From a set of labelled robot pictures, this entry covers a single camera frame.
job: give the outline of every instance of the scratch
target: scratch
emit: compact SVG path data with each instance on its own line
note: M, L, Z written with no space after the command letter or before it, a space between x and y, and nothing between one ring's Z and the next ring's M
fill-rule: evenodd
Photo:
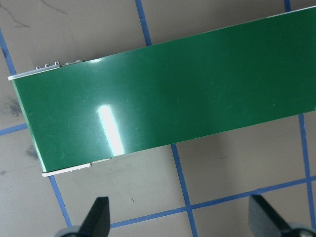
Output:
M11 18L13 19L13 21L14 21L15 23L20 24L20 26L15 26L16 28L22 28L22 27L27 27L27 28L29 28L29 27L30 27L30 26L28 26L28 25L23 24L22 22L17 21L17 20L15 19L15 17L12 15L12 13L11 13L7 8L5 8L4 6L2 6L1 2L0 2L0 8L2 8L3 10L5 10L5 11L11 16Z
M77 42L74 40L74 38L72 36L70 36L70 39L74 42L74 44L78 45Z
M59 12L61 12L61 13L65 14L65 15L67 15L67 13L66 13L66 12L64 12L64 11L62 11L62 10L57 9L57 8L53 7L52 5L49 5L48 3L44 2L44 0L40 0L40 1L41 1L43 4L45 4L46 6L48 6L49 8L54 9L55 11L59 11Z
M39 3L39 11L42 11L42 4Z
M228 106L225 110L228 110L228 109L230 109L231 107L232 107L233 105L230 105L230 106Z

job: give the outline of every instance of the gray floor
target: gray floor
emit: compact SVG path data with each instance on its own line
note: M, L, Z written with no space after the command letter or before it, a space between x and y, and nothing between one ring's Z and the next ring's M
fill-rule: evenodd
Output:
M316 0L290 3L296 10L316 5ZM285 9L283 0L142 0L142 4L153 44ZM17 73L54 61L89 60L146 46L134 0L2 0L0 28ZM51 237L66 223L49 179L40 174L29 132L4 132L24 123L6 79L9 75L2 54L0 236ZM313 176L316 113L304 116ZM177 147L199 237L252 236L247 192L256 190L286 220L311 225L311 192L297 116ZM96 197L109 196L111 237L193 236L170 146L120 156L55 179L73 225L81 224ZM316 182L312 187L315 196ZM198 208L204 202L207 207Z

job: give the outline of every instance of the blue grid line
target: blue grid line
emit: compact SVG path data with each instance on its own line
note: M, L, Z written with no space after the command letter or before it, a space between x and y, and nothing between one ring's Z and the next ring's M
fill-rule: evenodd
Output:
M151 215L147 215L147 216L141 216L141 217L137 217L137 218L126 220L126 221L113 223L113 224L111 224L111 228L116 228L116 227L126 226L126 225L130 225L130 224L135 224L135 223L138 223L138 222L148 221L148 220L152 220L152 219L163 217L163 216L169 216L169 215L173 215L173 214L176 214L176 213L184 212L186 210L187 210L186 207L180 207L180 208L176 208L176 209L169 210L169 211L163 211L163 212L159 212L159 213L156 213L156 214L151 214Z
M67 212L67 209L65 207L65 203L64 203L64 200L63 198L61 197L61 193L59 191L59 188L57 186L57 183L56 183L56 180L55 180L55 177L53 175L49 176L49 180L50 180L50 184L54 190L54 193L55 193L55 196L57 198L57 201L58 201L58 204L59 204L59 207L60 207L60 210L61 212L63 213L63 216L65 218L65 221L66 221L66 225L67 227L71 227L73 226L71 224L71 220L69 218L69 215L68 215L68 212Z
M1 46L2 52L4 54L4 58L5 58L5 61L6 61L6 64L8 66L8 69L9 69L11 76L15 75L16 71L15 71L8 47L6 46L1 29L0 29L0 46Z
M283 189L283 188L288 188L288 187L292 187L295 185L300 185L300 184L304 184L307 182L307 179L299 179L299 180L295 180L295 181L290 181L290 182L286 182L286 183L282 183L282 184L277 184L277 185L272 185L272 186L268 186L265 188L259 188L256 190L252 190L249 192L244 192L241 194L236 194L236 195L231 195L228 197L222 197L222 198L218 198L212 201L206 201L206 202L202 202L202 203L198 203L198 204L194 204L192 205L192 209L198 209L198 208L203 208L203 207L207 207L207 206L213 206L216 204L220 204L223 202L227 202L227 201L232 201L232 200L236 200L236 199L240 199L240 198L246 198L250 195L260 195L263 193L267 193L270 191L275 191L278 189Z
M0 130L0 136L6 135L6 134L9 134L12 132L20 131L23 129L27 129L27 128L28 127L27 127L26 123L19 124L19 125L13 126L13 127L4 128L4 129Z
M136 8L137 8L140 24L142 26L146 46L150 46L152 45L152 39L150 38L142 0L135 0L135 3L136 3Z
M9 69L10 74L11 75L15 75L16 71L15 71L15 68L14 68L14 65L13 65L13 62L12 62L12 59L11 59L8 47L6 46L6 43L5 43L5 40L4 40L4 37L3 37L1 29L0 29L0 47L1 47L1 50L2 50L2 52L4 54L5 61L6 61L6 64L7 64L7 67ZM5 135L5 134L8 134L8 133L12 133L12 132L19 131L19 130L26 129L26 128L27 128L27 125L25 123L17 125L17 126L13 126L13 127L5 128L5 129L0 130L0 135ZM53 191L55 193L55 196L57 198L57 201L58 201L59 207L61 209L61 212L63 213L63 216L65 217L66 225L68 227L71 227L72 224L71 224L68 212L66 210L64 201L63 201L63 199L61 197L61 193L60 193L59 188L57 186L55 177L54 176L49 176L49 180L50 180L51 186L53 188Z
M260 195L260 194L263 194L263 193L267 193L267 192L271 192L271 191L275 191L275 190L279 190L279 189L283 189L283 188L288 188L288 187L293 187L293 186L296 186L296 185L304 184L304 183L306 183L308 181L316 181L316 176L311 176L310 178L294 180L294 181L290 181L290 182L286 182L286 183L282 183L282 184L267 186L267 187L259 188L259 189L252 190L252 191L249 191L249 192L244 192L244 193L241 193L241 194L236 194L236 195L231 195L231 196L228 196L228 197L218 198L218 199L215 199L215 200L212 200L212 201L206 201L206 202L197 203L197 204L191 205L191 209L198 209L198 208L213 206L213 205L220 204L220 203L227 202L227 201L232 201L232 200L236 200L236 199L246 198L246 197L248 197L250 195ZM137 217L137 218L126 220L126 221L113 223L113 224L111 224L111 228L122 227L122 226L135 224L135 223L143 222L143 221L147 221L147 220L152 220L152 219L155 219L155 218L168 216L168 215L173 215L173 214L180 213L180 212L185 212L185 211L187 211L187 207L186 206L181 207L181 208L172 209L172 210L169 210L169 211L159 212L159 213L152 214L152 215Z
M298 118L299 118L299 124L300 124L300 132L301 132L301 141L302 141L305 176L307 178L306 188L307 188L308 204L309 204L309 209L310 209L311 224L312 224L312 228L314 230L316 230L313 189L312 189L312 182L309 179L311 177L311 170L310 170L310 162L309 162L309 156L308 156L308 147L307 147L304 115L300 114L298 116Z
M284 9L285 12L291 11L291 0L284 0Z
M196 223L194 221L192 206L190 203L190 198L189 198L187 185L186 185L186 181L184 178L184 174L183 174L183 170L182 170L182 166L181 166L181 162L180 162L180 157L179 157L177 145L171 144L171 149L172 149L174 162L175 162L177 172L178 172L178 177L179 177L179 181L180 181L180 185L181 185L181 189L182 189L184 203L185 203L186 208L187 208L187 213L188 213L188 218L189 218L189 222L190 222L190 226L191 226L191 230L192 230L192 235L193 235L193 237L198 237L197 227L196 227Z

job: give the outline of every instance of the metal bracket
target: metal bracket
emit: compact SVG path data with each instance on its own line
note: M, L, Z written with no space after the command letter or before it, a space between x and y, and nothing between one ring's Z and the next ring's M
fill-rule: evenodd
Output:
M55 170L55 171L52 171L52 172L43 172L41 175L43 177L48 177L48 176L51 176L51 175L56 175L56 174L61 174L61 173L66 173L66 172L72 172L74 170L79 170L79 169L82 169L82 168L89 168L89 167L91 167L91 165L92 165L91 163L82 164L82 165L76 165L76 166L65 168L65 169L58 169L58 170Z
M68 66L68 65L72 65L72 64L76 64L76 63L81 63L81 62L83 62L83 61L82 60L77 60L75 62L65 63L63 65L60 65L59 62L55 62L54 65L52 65L52 66L49 65L49 64L45 64L45 67L43 67L43 68L37 66L35 70L29 71L29 72L25 72L25 73L16 74L16 75L13 75L13 76L9 76L8 80L14 80L14 79L18 79L18 78L23 78L23 77L30 76L30 75L33 75L33 74L43 73L43 72L54 70L54 69L57 69L57 68L60 68L60 67L64 67L64 66Z

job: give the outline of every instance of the gray surface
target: gray surface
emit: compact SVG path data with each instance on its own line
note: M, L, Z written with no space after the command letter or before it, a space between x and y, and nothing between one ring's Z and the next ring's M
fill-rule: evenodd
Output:
M74 225L82 223L100 196L109 196L111 223L184 206L170 146L56 175L56 181Z
M315 6L316 0L291 0L292 10L298 10L305 7Z
M153 43L284 12L283 0L142 2ZM292 9L299 9L316 1L291 3ZM17 73L56 60L88 60L145 46L133 0L1 0L0 27ZM0 54L0 129L24 122L7 76ZM316 114L305 117L311 171L316 175ZM178 147L192 203L305 177L297 117ZM0 236L50 237L64 228L49 180L40 175L28 131L0 136L0 157ZM57 175L56 180L74 225L81 224L97 196L109 195L112 223L184 206L170 147L94 164ZM310 225L306 195L305 184L264 194L286 220ZM194 215L199 236L250 236L246 198L198 209ZM192 233L184 212L114 228L110 236Z
M24 118L15 96L12 83L6 78L8 67L3 54L0 55L0 129L24 123Z
M2 0L1 6L11 14L0 8L0 27L17 73L145 46L133 0Z
M178 150L191 203L305 177L297 116L179 143Z
M0 136L0 157L0 236L51 237L65 228L49 179L41 177L29 132Z
M153 43L284 13L283 0L142 0Z
M110 230L109 237L191 237L186 212L118 227Z
M306 185L263 194L275 210L288 221L310 226ZM194 210L199 237L252 237L248 226L248 198Z

